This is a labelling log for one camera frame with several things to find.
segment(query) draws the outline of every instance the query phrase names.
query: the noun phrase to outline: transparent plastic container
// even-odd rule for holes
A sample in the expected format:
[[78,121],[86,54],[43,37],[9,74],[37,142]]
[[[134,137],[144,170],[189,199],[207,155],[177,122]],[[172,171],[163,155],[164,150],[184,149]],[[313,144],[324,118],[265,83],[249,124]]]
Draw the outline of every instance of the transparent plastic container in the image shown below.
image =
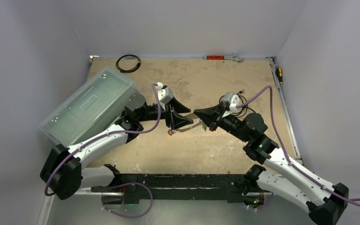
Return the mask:
[[105,130],[120,116],[131,95],[139,93],[133,80],[104,67],[39,124],[56,144],[68,147]]

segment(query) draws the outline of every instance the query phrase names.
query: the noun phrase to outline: black mounting bar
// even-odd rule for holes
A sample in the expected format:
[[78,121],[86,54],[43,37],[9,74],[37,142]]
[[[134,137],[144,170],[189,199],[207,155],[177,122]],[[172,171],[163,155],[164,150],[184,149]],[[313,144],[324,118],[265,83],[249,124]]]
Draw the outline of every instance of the black mounting bar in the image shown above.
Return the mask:
[[[116,174],[110,186],[139,182],[146,185],[155,200],[226,200],[228,203],[253,204],[255,195],[245,192],[244,174]],[[248,192],[260,192],[258,186]],[[120,192],[120,189],[93,187],[92,192]],[[148,192],[138,185],[127,186],[125,204],[138,204],[150,199]]]

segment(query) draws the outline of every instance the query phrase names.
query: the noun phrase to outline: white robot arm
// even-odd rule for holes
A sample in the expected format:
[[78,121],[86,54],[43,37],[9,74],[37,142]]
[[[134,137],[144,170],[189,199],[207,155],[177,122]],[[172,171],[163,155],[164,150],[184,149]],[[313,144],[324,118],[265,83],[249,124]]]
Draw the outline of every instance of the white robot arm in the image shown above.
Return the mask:
[[[78,144],[55,146],[40,173],[46,183],[45,195],[56,194],[67,199],[80,188],[108,186],[118,172],[111,165],[100,168],[86,168],[93,160],[113,148],[124,145],[139,134],[152,131],[160,119],[164,119],[170,130],[192,124],[193,120],[179,113],[191,110],[173,97],[173,91],[162,83],[154,85],[154,93],[159,104],[147,105],[141,94],[132,95],[122,115],[116,118],[106,130]],[[140,121],[157,120],[153,128],[143,131]]]
[[[258,95],[243,105],[249,104]],[[272,174],[264,167],[254,165],[245,174],[244,183],[238,184],[245,186],[243,194],[256,189],[270,191],[301,207],[317,224],[335,224],[347,207],[347,202],[342,198],[348,198],[348,188],[342,183],[334,185],[318,177],[290,158],[283,148],[264,134],[268,127],[260,114],[251,113],[243,120],[233,116],[235,109],[242,106],[234,107],[238,101],[237,95],[228,92],[217,106],[196,109],[194,114],[201,118],[210,131],[220,127],[247,142],[243,150],[249,158],[278,172],[278,175]]]

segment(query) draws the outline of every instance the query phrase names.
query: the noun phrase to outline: wooden floor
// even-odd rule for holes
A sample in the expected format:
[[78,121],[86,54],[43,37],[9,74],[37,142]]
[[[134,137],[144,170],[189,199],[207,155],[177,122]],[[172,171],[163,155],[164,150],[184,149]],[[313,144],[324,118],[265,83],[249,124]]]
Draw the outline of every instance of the wooden floor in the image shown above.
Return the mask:
[[[104,66],[115,68],[116,60],[94,59],[89,77]],[[121,67],[130,69],[133,60],[122,60]],[[266,85],[275,86],[268,61],[247,60],[242,63],[221,60],[144,60],[140,68],[126,74],[133,79],[147,103],[155,103],[151,84],[162,82],[173,89],[174,96],[191,109],[218,104],[228,91],[245,89],[250,99]],[[260,113],[269,129],[266,135],[278,142],[270,120],[270,96],[266,91],[249,105]],[[278,92],[273,93],[274,120],[291,157],[292,144]],[[154,121],[142,122],[144,129]],[[250,160],[237,138],[220,128],[215,132],[197,126],[186,132],[167,134],[165,122],[151,133],[139,135],[130,143],[101,156],[89,167],[116,165],[121,173],[245,173],[256,162]]]

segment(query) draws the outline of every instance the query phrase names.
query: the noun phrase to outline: white wall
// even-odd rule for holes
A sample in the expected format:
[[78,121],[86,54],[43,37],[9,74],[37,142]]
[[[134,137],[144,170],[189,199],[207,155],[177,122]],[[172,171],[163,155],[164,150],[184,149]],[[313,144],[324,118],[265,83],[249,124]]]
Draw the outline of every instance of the white wall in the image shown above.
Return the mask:
[[64,0],[90,54],[278,54],[307,0]]
[[62,2],[0,0],[0,224],[34,225],[51,144],[38,123],[86,80]]
[[[360,1],[310,0],[277,63],[303,162],[360,197]],[[338,224],[360,224],[360,208]]]

